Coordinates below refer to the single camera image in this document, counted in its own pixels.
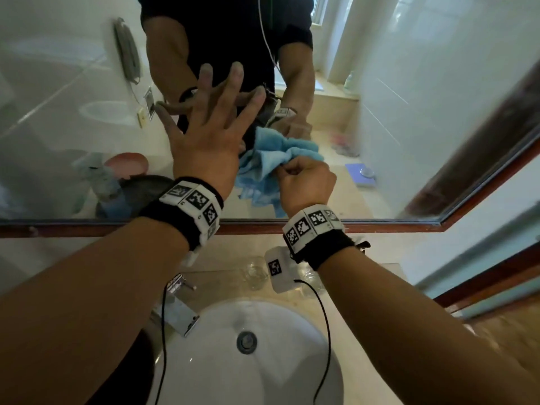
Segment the black wristband with marker tags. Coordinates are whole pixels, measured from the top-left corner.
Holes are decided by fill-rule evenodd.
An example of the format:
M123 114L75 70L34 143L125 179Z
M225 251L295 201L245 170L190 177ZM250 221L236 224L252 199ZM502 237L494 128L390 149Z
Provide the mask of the black wristband with marker tags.
M223 207L222 196L209 183L184 176L146 205L138 216L174 227L184 236L190 251L196 253L219 230Z
M334 211L324 204L297 212L282 232L290 258L297 264L306 262L314 271L338 251L358 247Z

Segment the wood framed wall mirror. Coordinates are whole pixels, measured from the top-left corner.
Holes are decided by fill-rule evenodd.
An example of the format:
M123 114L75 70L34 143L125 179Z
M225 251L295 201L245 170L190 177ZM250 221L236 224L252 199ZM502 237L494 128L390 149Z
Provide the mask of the wood framed wall mirror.
M540 154L540 0L0 0L0 239L135 217L174 180L154 103L233 61L352 233L443 231Z

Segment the person's left forearm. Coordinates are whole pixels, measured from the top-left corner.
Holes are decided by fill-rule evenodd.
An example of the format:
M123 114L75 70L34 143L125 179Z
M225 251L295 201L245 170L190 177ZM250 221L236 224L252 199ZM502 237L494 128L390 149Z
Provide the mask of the person's left forearm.
M0 296L0 405L84 405L188 250L177 229L141 217Z

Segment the chrome faucet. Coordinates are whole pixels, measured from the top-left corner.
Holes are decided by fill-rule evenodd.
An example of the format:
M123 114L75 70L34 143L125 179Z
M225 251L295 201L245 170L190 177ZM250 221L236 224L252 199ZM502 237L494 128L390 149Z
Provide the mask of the chrome faucet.
M176 292L184 288L191 291L197 289L183 274L177 274L165 286L153 313L159 316L162 324L171 326L178 334L186 337L199 321L200 315L176 296Z

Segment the clear drinking glass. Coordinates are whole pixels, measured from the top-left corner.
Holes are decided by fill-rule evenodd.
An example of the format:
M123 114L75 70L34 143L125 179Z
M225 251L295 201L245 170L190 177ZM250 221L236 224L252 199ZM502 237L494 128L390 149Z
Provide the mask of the clear drinking glass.
M254 292L262 290L269 280L266 262L261 256L247 258L240 266L240 272L247 287Z

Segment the white ceramic sink basin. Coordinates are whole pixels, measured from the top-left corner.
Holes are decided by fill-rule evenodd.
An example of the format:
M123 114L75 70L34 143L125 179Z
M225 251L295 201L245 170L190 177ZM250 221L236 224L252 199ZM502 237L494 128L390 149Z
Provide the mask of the white ceramic sink basin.
M256 334L253 354L237 349ZM344 405L341 367L326 337L300 314L260 300L232 300L202 312L188 336L166 340L147 405Z

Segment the person's left hand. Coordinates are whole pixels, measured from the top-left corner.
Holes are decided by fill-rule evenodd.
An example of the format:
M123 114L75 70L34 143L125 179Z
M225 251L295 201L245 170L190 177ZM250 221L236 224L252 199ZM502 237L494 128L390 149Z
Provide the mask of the person's left hand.
M217 122L217 101L225 82L213 87L213 68L200 68L197 92L189 102L166 106L184 136L168 137L175 178L190 176L214 187L224 200L231 194L239 170L240 145L266 100L258 86L239 93L237 115L231 122Z

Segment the person's right hand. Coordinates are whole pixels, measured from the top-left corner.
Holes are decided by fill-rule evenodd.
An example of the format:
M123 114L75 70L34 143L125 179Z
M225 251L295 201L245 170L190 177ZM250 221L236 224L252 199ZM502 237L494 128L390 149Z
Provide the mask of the person's right hand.
M287 217L293 217L299 211L316 205L327 205L337 181L336 175L327 165L324 175L308 178L289 177L278 179L280 203Z

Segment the metal sink drain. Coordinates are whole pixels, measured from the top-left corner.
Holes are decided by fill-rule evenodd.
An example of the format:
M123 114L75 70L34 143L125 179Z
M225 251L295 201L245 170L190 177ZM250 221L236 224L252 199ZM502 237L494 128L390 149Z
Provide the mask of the metal sink drain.
M256 334L248 330L243 330L239 333L237 337L236 346L241 354L253 354L258 346L258 339Z

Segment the person's right forearm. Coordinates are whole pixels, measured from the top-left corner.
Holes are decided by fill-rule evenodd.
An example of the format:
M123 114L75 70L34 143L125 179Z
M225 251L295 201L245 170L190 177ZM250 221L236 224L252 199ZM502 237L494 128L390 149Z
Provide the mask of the person's right forearm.
M404 405L540 405L540 383L356 248L320 246L308 261Z

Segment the brown wooden door frame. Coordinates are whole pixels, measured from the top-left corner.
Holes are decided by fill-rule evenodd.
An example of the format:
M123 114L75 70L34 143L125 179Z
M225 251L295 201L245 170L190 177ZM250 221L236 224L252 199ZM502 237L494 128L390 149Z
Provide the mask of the brown wooden door frame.
M540 242L537 242L435 297L434 301L453 314L539 276Z

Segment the blue cleaning cloth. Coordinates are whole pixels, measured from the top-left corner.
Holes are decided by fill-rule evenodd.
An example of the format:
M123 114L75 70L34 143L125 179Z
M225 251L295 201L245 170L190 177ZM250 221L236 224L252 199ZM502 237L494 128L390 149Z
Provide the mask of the blue cleaning cloth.
M324 161L315 142L286 138L274 129L257 127L253 149L247 150L239 159L234 183L240 190L239 199L250 200L253 207L272 206L275 217L286 217L274 170L298 156Z

